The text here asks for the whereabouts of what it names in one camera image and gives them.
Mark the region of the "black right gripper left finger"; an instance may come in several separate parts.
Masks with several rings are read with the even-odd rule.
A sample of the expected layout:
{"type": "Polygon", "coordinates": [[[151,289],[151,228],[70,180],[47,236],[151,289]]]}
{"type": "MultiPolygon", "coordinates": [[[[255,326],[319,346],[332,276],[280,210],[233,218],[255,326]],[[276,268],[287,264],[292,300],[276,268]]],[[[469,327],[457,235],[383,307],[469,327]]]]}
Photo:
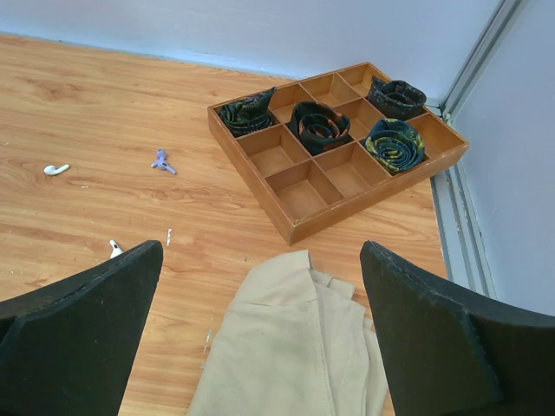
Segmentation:
{"type": "Polygon", "coordinates": [[[160,242],[1,303],[3,415],[116,415],[157,289],[160,242]]]}

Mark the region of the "purple earbud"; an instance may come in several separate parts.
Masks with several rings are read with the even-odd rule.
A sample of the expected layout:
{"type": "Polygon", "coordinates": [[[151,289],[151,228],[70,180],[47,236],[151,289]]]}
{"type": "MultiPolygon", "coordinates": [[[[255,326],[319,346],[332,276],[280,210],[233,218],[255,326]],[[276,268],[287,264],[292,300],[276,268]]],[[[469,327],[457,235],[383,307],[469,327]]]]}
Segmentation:
{"type": "Polygon", "coordinates": [[[170,166],[167,161],[167,152],[165,149],[159,149],[156,153],[157,159],[151,164],[152,168],[157,168],[162,171],[170,172],[172,175],[176,175],[177,172],[170,166]]]}

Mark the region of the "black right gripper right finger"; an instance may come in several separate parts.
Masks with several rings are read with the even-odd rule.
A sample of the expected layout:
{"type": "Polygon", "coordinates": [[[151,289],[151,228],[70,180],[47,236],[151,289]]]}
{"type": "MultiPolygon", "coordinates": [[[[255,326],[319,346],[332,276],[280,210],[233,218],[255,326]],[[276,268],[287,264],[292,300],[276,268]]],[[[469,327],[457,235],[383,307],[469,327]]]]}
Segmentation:
{"type": "Polygon", "coordinates": [[[480,295],[375,242],[360,260],[397,414],[553,414],[552,316],[480,295]]]}

